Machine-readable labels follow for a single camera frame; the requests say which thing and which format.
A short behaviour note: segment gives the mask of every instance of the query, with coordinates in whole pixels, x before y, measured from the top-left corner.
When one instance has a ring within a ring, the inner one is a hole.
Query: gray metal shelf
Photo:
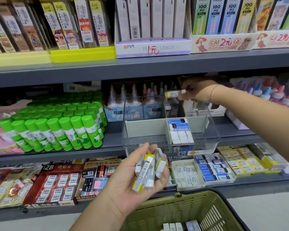
[[[231,184],[213,187],[219,190],[226,198],[289,192],[289,175],[257,174],[249,177],[237,178],[235,182]],[[174,193],[174,191],[164,191],[155,194],[153,198],[170,196]],[[24,209],[23,207],[0,209],[0,221],[81,213],[89,203],[90,202],[88,201],[70,207],[39,208],[31,210]]]
[[[0,87],[289,66],[289,48],[0,67]]]
[[[213,120],[221,136],[219,147],[264,142],[251,130],[238,130],[225,116],[214,117]],[[122,122],[109,122],[104,133],[102,147],[100,148],[0,156],[0,166],[117,155],[125,155],[125,150],[122,146]]]

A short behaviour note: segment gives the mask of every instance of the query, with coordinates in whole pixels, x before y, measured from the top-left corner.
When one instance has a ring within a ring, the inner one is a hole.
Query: olive green basket
[[[164,223],[176,222],[186,228],[185,222],[192,220],[198,221],[202,231],[249,231],[217,190],[197,191],[144,202],[125,219],[121,231],[160,231]]]

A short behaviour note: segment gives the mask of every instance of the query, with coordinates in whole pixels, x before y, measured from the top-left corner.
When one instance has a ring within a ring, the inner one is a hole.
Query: forearm
[[[289,161],[289,108],[221,85],[213,90],[212,102],[229,109]]]
[[[81,213],[69,231],[119,231],[125,217],[105,193],[100,193]]]

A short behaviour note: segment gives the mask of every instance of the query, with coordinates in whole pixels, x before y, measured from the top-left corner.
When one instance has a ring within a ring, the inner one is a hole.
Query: person's left hand
[[[118,208],[120,213],[125,217],[138,206],[149,199],[156,192],[161,191],[167,184],[169,179],[168,162],[164,168],[161,178],[155,181],[154,188],[145,187],[142,194],[134,191],[132,186],[136,180],[135,165],[140,160],[141,156],[148,151],[154,153],[157,149],[156,144],[149,146],[145,143],[141,147],[133,151],[116,169],[110,177],[101,194],[107,195],[112,200],[114,205]]]

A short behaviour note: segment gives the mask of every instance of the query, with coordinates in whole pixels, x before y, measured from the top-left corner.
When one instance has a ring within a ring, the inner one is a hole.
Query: white tile floor
[[[251,231],[289,230],[289,193],[228,199]],[[68,231],[79,214],[0,222],[0,231]]]

